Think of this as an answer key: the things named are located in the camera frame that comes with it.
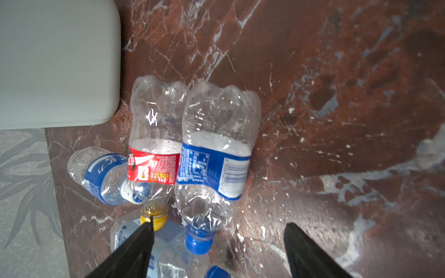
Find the clear bottle blue label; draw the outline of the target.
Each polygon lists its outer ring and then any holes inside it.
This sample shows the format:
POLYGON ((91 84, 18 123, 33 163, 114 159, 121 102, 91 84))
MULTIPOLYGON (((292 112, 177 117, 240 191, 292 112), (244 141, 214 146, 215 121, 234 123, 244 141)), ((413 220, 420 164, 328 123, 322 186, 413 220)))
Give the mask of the clear bottle blue label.
POLYGON ((210 251, 245 189, 261 122, 257 93, 199 82, 187 98, 175 201, 190 252, 210 251))

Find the soda water bottle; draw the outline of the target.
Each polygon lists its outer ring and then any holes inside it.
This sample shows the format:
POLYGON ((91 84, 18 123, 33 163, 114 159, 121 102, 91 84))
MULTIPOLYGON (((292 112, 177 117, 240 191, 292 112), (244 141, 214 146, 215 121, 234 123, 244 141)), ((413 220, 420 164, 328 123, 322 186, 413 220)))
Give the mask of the soda water bottle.
MULTIPOLYGON (((138 210, 116 219, 111 227, 111 251, 115 251, 140 225, 138 210)), ((204 278, 210 269, 209 256, 190 252, 185 239, 185 228, 170 220, 156 231, 146 277, 204 278)))

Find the small water bottle white cap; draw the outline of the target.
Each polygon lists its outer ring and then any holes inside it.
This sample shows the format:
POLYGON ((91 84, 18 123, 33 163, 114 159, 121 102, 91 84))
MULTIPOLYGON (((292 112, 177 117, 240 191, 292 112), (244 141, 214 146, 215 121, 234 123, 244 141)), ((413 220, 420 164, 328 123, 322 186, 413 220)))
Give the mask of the small water bottle white cap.
POLYGON ((70 177, 96 199, 110 206, 141 205, 127 180, 128 157, 99 147, 76 151, 68 160, 70 177))

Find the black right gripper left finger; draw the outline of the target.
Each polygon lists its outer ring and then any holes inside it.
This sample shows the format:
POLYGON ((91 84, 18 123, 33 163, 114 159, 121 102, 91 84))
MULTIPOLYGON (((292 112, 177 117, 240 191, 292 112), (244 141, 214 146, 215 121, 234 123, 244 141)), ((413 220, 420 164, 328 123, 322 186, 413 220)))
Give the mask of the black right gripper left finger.
POLYGON ((155 242, 153 218, 143 223, 89 278, 144 278, 155 242))

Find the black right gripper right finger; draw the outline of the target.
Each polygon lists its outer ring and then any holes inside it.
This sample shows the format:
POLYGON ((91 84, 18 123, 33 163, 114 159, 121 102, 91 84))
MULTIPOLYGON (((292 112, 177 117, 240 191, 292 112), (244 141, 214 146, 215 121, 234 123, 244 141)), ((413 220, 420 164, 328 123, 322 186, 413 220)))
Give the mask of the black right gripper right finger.
POLYGON ((294 278, 351 278, 297 224, 286 224, 284 243, 290 272, 294 278))

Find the water bottle blue cap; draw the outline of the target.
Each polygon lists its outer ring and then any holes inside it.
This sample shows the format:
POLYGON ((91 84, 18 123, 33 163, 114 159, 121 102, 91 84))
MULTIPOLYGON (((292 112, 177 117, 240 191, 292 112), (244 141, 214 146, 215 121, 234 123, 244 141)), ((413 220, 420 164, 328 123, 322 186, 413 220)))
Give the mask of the water bottle blue cap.
POLYGON ((231 278, 231 275, 222 268, 214 265, 206 272, 204 278, 231 278))

